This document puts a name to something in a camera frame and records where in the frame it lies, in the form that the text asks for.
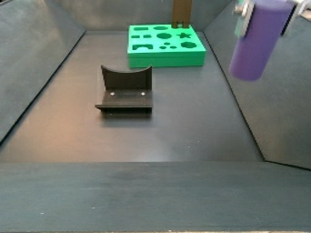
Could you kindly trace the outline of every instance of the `purple block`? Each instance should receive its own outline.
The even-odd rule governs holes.
[[[245,36],[237,40],[229,65],[231,74],[248,81],[260,78],[268,58],[291,15],[285,0],[255,0]]]

